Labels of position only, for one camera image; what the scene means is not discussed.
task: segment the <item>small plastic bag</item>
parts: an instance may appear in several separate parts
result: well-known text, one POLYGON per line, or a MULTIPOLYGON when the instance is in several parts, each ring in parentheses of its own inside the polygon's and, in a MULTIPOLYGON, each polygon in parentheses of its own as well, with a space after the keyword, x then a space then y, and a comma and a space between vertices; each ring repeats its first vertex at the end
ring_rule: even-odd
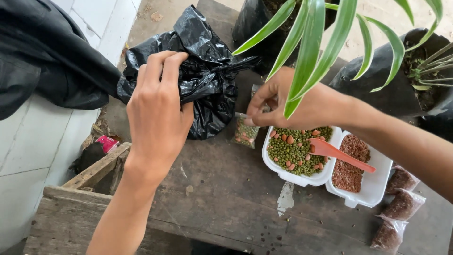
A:
MULTIPOLYGON (((252 97, 255 95, 255 92, 261 87, 261 85, 256 85, 256 84, 253 84, 252 86, 252 97)), ((263 112, 264 113, 270 113, 270 106, 265 104, 264 105, 264 108, 263 108, 263 112)))
POLYGON ((407 190, 396 190, 399 193, 381 215, 394 220, 407 221, 425 203, 426 198, 407 190))
POLYGON ((378 217, 382 218, 384 222, 371 241, 370 248, 396 254, 403 242, 403 234, 408 222, 393 220, 385 216, 378 217))
POLYGON ((260 127, 249 127, 244 124, 244 120, 247 118, 246 114, 235 113, 237 119, 236 131, 232 142, 245 145, 252 149, 255 148, 255 138, 258 135, 260 127))
POLYGON ((395 173, 390 178, 386 188, 386 192, 389 194, 398 194, 398 188, 413 191, 420 182, 417 177, 413 176, 401 166, 395 166, 393 169, 395 170, 395 173))

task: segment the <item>knotted plastic bag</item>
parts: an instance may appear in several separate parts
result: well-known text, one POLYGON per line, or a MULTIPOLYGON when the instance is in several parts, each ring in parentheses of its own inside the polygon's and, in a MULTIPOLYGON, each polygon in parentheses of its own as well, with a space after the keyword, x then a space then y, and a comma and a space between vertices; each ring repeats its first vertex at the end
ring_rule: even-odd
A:
POLYGON ((194 116, 188 139, 204 140, 220 133, 234 117, 237 99, 236 75, 259 63, 257 57, 238 60, 214 33, 206 18, 189 6, 173 26, 130 48, 125 54, 126 69, 117 85, 126 103, 135 89, 139 67, 148 56, 165 50, 187 52, 179 68, 181 104, 194 102, 194 116))

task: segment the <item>plastic spoon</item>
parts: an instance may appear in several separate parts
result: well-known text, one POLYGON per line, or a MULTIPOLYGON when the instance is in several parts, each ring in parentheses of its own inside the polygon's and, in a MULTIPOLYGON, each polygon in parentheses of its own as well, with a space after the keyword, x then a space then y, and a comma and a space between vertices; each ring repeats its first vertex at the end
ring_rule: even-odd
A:
POLYGON ((338 150, 326 141, 317 138, 307 139, 306 141, 310 141, 310 145, 314 146, 314 152, 309 152, 309 154, 336 157, 337 159, 348 162, 349 164, 358 167, 368 173, 374 173, 376 171, 376 168, 347 155, 346 153, 338 150))

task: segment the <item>left hand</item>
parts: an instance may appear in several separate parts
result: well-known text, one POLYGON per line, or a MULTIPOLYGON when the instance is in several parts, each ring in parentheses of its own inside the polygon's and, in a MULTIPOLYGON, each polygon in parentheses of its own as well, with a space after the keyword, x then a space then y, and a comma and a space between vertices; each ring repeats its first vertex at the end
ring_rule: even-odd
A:
POLYGON ((179 101, 178 71, 187 57, 173 51, 150 55, 127 104, 132 147, 125 173, 145 185, 165 178, 193 123, 193 102, 179 101))

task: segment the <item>spider plant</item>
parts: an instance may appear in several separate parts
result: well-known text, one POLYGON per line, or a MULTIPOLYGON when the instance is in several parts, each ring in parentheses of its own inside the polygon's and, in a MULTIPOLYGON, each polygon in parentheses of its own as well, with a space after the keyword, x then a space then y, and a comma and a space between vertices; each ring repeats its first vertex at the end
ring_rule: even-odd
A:
MULTIPOLYGON (((436 20, 419 43, 409 49, 405 49, 398 35, 387 25, 357 13, 357 1, 358 0, 342 0, 339 5, 334 5, 325 3, 324 0, 288 0, 260 31, 233 52, 233 55, 238 55, 258 44, 277 30, 288 19, 296 4, 301 5, 297 17, 294 20, 294 24, 288 33, 288 37, 267 78, 267 80, 269 80, 280 69, 297 47, 297 44, 300 44, 296 71, 284 109, 284 116, 286 118, 291 117, 299 106, 302 97, 327 74, 346 42, 354 18, 357 18, 359 21, 365 45, 363 64, 354 79, 360 78, 371 66, 374 53, 371 40, 371 24, 374 24, 382 30, 393 49, 393 61, 389 77, 382 87, 371 91, 374 92, 381 90, 384 86, 389 84, 398 72, 405 52, 419 47, 428 40, 437 28, 443 15, 441 0, 424 0, 433 10, 433 13, 436 15, 436 20), (337 17, 333 34, 324 52, 319 56, 324 31, 326 8, 337 10, 337 17)), ((395 2, 403 8, 412 25, 414 25, 414 15, 408 1, 395 0, 395 2)))
MULTIPOLYGON (((435 60, 437 57, 451 48, 453 48, 453 43, 449 43, 426 60, 414 59, 410 63, 408 77, 413 78, 419 85, 413 84, 412 87, 417 90, 428 90, 431 88, 431 86, 453 87, 453 85, 443 83, 446 81, 453 81, 452 77, 438 78, 439 71, 453 68, 453 54, 449 54, 446 57, 435 60)), ((409 59, 412 58, 410 54, 408 54, 406 57, 409 59)))

